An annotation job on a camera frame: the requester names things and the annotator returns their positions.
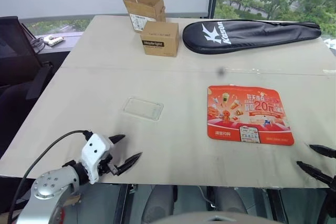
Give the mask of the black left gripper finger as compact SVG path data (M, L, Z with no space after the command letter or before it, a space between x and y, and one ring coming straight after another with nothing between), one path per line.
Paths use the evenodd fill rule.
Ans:
M118 134L118 135L114 135L114 136L110 136L109 140L113 143L113 144L117 144L120 140L122 140L125 137L124 134Z
M129 157L128 159L126 159L125 162L121 166L116 167L115 175L120 176L121 174L126 172L128 169L130 169L137 162L137 160L141 157L141 155L142 155L142 152L139 152Z

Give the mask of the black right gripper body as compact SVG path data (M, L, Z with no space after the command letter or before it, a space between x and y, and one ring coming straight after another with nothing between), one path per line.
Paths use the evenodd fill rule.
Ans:
M326 184L329 186L329 188L332 191L336 190L335 180L336 180L335 176L331 177L331 176L326 175Z

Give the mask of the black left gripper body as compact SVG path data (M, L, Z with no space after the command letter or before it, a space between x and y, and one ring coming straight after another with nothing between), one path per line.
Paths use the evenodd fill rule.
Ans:
M102 176L104 174L111 173L112 175L118 175L118 168L111 163L112 156L108 154L104 159L102 159L98 164L98 175Z

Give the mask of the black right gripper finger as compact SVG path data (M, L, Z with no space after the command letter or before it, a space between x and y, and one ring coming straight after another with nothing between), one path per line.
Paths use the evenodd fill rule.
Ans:
M310 144L309 147L314 150L315 152L329 157L329 158L335 158L336 157L336 150L326 147L324 145L317 145L317 144Z
M308 175L311 177L323 182L323 183L331 183L331 177L324 174L321 170L306 164L302 161L296 161L297 165Z

